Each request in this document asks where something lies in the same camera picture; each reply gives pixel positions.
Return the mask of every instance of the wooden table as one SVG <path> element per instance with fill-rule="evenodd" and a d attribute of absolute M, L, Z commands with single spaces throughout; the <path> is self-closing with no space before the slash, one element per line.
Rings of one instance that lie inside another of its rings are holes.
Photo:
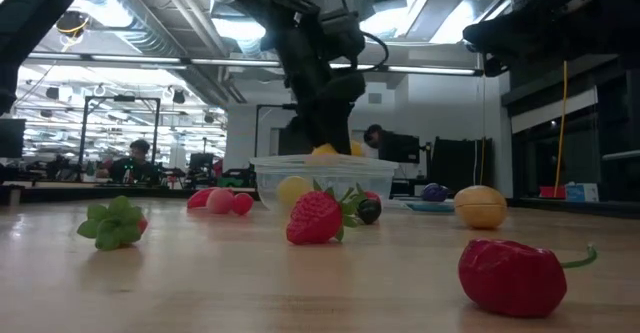
<path fill-rule="evenodd" d="M 187 214 L 183 200 L 136 199 L 150 226 L 136 248 L 97 252 L 75 233 L 86 202 L 0 215 L 2 332 L 637 332 L 640 221 L 512 210 L 497 232 L 455 216 L 385 212 L 343 245 L 294 247 L 284 217 Z M 470 238 L 516 239 L 561 260 L 569 293 L 545 320 L 477 310 L 457 261 Z"/>

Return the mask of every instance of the plastic container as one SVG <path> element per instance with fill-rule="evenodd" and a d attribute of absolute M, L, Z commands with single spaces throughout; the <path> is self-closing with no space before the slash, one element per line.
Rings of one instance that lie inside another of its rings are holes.
<path fill-rule="evenodd" d="M 255 165 L 258 194 L 271 211 L 281 211 L 276 189 L 290 176 L 314 180 L 326 189 L 333 187 L 341 198 L 350 187 L 360 184 L 386 200 L 391 193 L 391 182 L 398 163 L 346 155 L 294 155 L 252 158 Z"/>

